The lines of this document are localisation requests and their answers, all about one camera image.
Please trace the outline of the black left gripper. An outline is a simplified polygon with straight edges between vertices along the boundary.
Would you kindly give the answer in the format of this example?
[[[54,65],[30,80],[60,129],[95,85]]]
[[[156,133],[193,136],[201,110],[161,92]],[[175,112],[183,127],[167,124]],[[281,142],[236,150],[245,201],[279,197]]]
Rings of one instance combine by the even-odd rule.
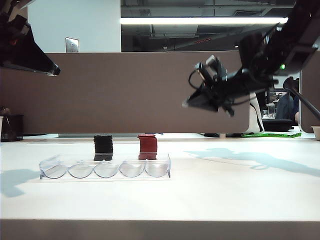
[[[28,20],[17,14],[0,14],[0,66],[57,76],[61,69],[36,44]]]

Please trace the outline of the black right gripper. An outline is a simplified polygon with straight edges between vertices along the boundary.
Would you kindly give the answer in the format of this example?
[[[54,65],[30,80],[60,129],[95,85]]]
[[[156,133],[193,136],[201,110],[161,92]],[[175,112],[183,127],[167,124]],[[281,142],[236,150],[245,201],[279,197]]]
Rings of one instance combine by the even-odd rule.
[[[263,92],[273,88],[279,81],[272,75],[254,76],[248,69],[221,76],[213,75],[205,88],[198,88],[192,95],[182,102],[183,108],[198,108],[211,112],[218,112],[222,108],[231,117],[235,115],[233,106],[241,105],[245,101],[235,102],[235,99],[248,96],[251,93]]]

